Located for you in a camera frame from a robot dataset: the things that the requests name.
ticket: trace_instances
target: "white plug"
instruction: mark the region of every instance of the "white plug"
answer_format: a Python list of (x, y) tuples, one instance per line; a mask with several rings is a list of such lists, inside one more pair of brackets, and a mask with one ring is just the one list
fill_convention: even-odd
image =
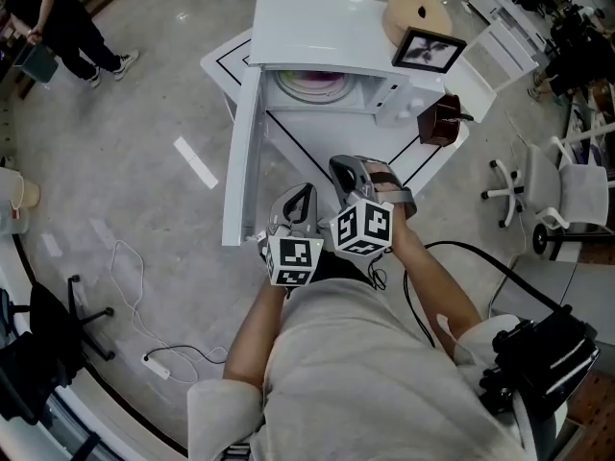
[(169, 379), (169, 376), (171, 376), (171, 372), (162, 364), (160, 364), (158, 360), (155, 360), (152, 357), (143, 355), (141, 357), (141, 364), (147, 367), (150, 371), (158, 374), (164, 380)]

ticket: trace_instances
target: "black cable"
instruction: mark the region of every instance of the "black cable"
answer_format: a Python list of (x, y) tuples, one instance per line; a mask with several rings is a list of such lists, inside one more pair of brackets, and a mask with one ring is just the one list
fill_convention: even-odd
[(207, 362), (209, 362), (210, 364), (214, 364), (214, 365), (220, 365), (226, 362), (226, 360), (222, 360), (221, 362), (216, 362), (215, 360), (211, 360), (199, 349), (197, 349), (196, 347), (192, 347), (192, 345), (171, 345), (170, 347), (160, 347), (158, 349), (153, 349), (153, 350), (148, 351), (147, 353), (145, 353), (145, 357), (149, 357), (154, 352), (159, 352), (161, 350), (172, 350), (172, 349), (193, 349), (197, 351), (205, 360), (207, 360)]
[[(436, 241), (430, 244), (426, 244), (425, 249), (428, 250), (429, 248), (432, 248), (434, 246), (440, 246), (443, 244), (450, 244), (452, 246), (458, 246), (459, 248), (463, 248), (465, 250), (471, 251), (475, 255), (479, 255), (482, 259), (484, 259), (485, 261), (493, 265), (495, 268), (500, 270), (509, 279), (511, 279), (517, 285), (519, 285), (521, 289), (528, 292), (528, 294), (530, 294), (537, 301), (539, 301), (540, 303), (548, 307), (550, 310), (552, 311), (562, 310), (562, 307), (559, 304), (555, 303), (554, 301), (549, 299), (545, 294), (540, 292), (537, 288), (527, 283), (525, 280), (519, 277), (515, 272), (513, 272), (510, 268), (508, 268), (507, 266), (502, 264), (500, 261), (498, 261), (495, 257), (493, 257), (492, 255), (489, 255), (485, 251), (477, 248), (476, 246), (472, 246), (471, 244), (466, 244), (464, 242), (458, 242), (458, 241)], [(374, 263), (377, 263), (378, 261), (380, 261), (383, 258), (383, 256), (384, 256), (384, 253), (376, 256), (368, 266), (369, 278), (373, 281), (374, 288), (375, 289), (378, 288), (380, 290), (384, 290), (386, 288), (386, 272), (382, 268), (375, 269), (373, 265)], [(384, 274), (384, 279), (381, 278), (379, 272), (382, 272)], [(421, 321), (421, 318), (419, 318), (418, 314), (414, 310), (414, 306), (412, 305), (412, 301), (410, 300), (410, 293), (409, 293), (407, 282), (408, 282), (407, 271), (404, 271), (404, 294), (406, 296), (407, 304), (410, 306), (410, 310), (412, 311), (412, 314), (414, 315), (414, 319), (418, 323), (419, 328), (425, 333), (428, 340), (430, 340), (431, 346), (435, 348), (435, 343), (433, 342), (433, 338), (431, 337), (430, 332), (428, 331), (427, 327)]]

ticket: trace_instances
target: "gray floor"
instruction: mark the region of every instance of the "gray floor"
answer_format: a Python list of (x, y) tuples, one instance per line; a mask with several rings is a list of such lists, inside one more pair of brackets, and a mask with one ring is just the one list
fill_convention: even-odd
[[(484, 28), (461, 0), (447, 0), (455, 35), (470, 39)], [(111, 250), (123, 239), (143, 256), (146, 326), (168, 343), (202, 351), (228, 347), (264, 270), (255, 248), (220, 247), (226, 162), (232, 125), (219, 91), (199, 66), (206, 53), (251, 26), (255, 0), (117, 0), (95, 19), (109, 46), (139, 48), (141, 59), (120, 83), (104, 75), (89, 90), (60, 67), (48, 86), (37, 85), (15, 102), (18, 161), (40, 184), (40, 206), (24, 237), (37, 277), (65, 296), (65, 279), (80, 274), (85, 308), (112, 305), (114, 318), (93, 325), (96, 336), (116, 351), (111, 363), (94, 358), (103, 377), (164, 432), (185, 444), (187, 385), (163, 381), (140, 357), (156, 347), (137, 334), (131, 310), (110, 279)], [(473, 243), (501, 261), (524, 250), (519, 221), (498, 229), (504, 202), (480, 200), (498, 184), (491, 158), (512, 164), (511, 145), (523, 160), (520, 134), (539, 141), (561, 134), (567, 111), (535, 104), (526, 94), (529, 78), (506, 89), (484, 122), (418, 195), (411, 220), (424, 241), (451, 238)], [(173, 147), (178, 136), (198, 153), (220, 183), (207, 189)], [(259, 213), (283, 188), (301, 180), (272, 148), (262, 164)], [(57, 247), (46, 244), (51, 238)], [(460, 250), (434, 251), (482, 312), (500, 275)], [(120, 248), (114, 268), (126, 299), (138, 297), (139, 267)], [(416, 326), (401, 293), (401, 268), (388, 269), (387, 294), (400, 317)], [(180, 379), (192, 371), (164, 352), (161, 362)], [(219, 377), (221, 366), (196, 364), (201, 378)]]

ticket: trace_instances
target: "white office chair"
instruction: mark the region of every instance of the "white office chair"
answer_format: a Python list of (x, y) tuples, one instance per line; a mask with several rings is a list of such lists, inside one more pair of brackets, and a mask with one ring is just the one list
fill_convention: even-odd
[[(478, 44), (493, 57), (508, 76), (507, 80), (496, 87), (492, 87), (465, 58)], [(536, 66), (538, 63), (498, 20), (463, 50), (444, 76), (444, 86), (451, 94), (459, 96), (461, 105), (474, 116), (475, 121), (480, 122), (491, 108), (498, 92), (527, 75)]]
[(504, 175), (506, 188), (483, 191), (484, 200), (507, 196), (506, 217), (500, 227), (508, 227), (515, 207), (530, 208), (549, 229), (570, 227), (575, 222), (604, 227), (608, 216), (608, 181), (606, 170), (595, 165), (574, 164), (559, 139), (553, 136), (550, 146), (556, 146), (565, 161), (558, 170), (545, 153), (535, 145), (528, 146), (525, 174), (508, 170), (496, 159), (489, 162)]

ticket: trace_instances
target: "small framed picture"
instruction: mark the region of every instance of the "small framed picture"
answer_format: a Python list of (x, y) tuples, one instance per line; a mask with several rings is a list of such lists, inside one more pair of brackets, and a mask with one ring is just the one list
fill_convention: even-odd
[(408, 27), (393, 66), (446, 73), (465, 46), (461, 39)]

